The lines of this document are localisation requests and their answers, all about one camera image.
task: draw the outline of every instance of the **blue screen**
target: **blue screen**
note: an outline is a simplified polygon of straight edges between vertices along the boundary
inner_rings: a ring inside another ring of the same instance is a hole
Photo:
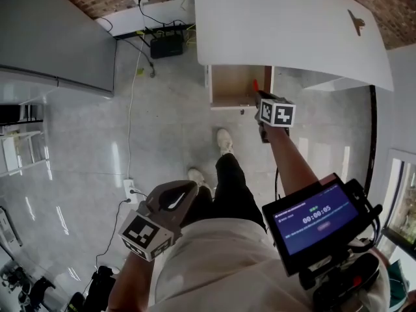
[[[341,187],[334,184],[273,217],[292,255],[331,235],[357,215]]]

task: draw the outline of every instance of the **sneaker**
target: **sneaker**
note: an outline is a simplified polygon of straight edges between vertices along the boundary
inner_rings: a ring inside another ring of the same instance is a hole
[[[195,183],[198,185],[198,188],[201,186],[205,186],[207,187],[207,189],[209,189],[211,195],[214,194],[212,188],[207,184],[205,178],[203,177],[203,174],[199,170],[195,168],[190,168],[188,171],[188,179],[195,181]]]
[[[224,128],[219,129],[216,133],[216,141],[220,147],[221,156],[227,153],[232,153],[234,155],[233,140],[227,130]]]

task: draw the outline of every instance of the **forearm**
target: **forearm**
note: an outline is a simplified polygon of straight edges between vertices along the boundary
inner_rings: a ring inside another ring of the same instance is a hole
[[[283,128],[265,125],[285,194],[289,195],[318,181]]]
[[[148,308],[154,262],[130,253],[109,298],[110,312],[139,312]]]

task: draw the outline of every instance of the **concrete floor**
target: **concrete floor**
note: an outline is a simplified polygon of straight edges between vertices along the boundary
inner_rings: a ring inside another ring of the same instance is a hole
[[[90,281],[95,256],[105,250],[117,205],[125,198],[127,111],[136,59],[137,51],[119,42],[113,99],[48,107],[49,171],[41,164],[0,179],[0,195],[23,241],[17,260],[35,276],[53,280],[64,301]],[[131,111],[131,177],[136,187],[149,193],[159,183],[185,178],[190,166],[198,167],[214,186],[219,156],[215,134],[225,127],[256,202],[273,201],[276,165],[270,146],[260,141],[254,110],[243,115],[240,110],[210,110],[196,50],[156,60],[154,79],[144,57],[140,65],[145,73],[136,78]],[[368,88],[302,90],[298,71],[276,68],[274,89],[297,104],[291,138],[316,174],[336,172],[364,184],[371,135]],[[119,225],[130,209],[122,206]],[[126,255],[115,237],[99,264],[121,268]]]

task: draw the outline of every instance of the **wooden drawer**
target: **wooden drawer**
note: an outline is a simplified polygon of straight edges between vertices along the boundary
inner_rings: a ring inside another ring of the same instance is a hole
[[[241,109],[255,106],[253,81],[272,92],[274,68],[252,65],[212,65],[205,69],[211,109]]]

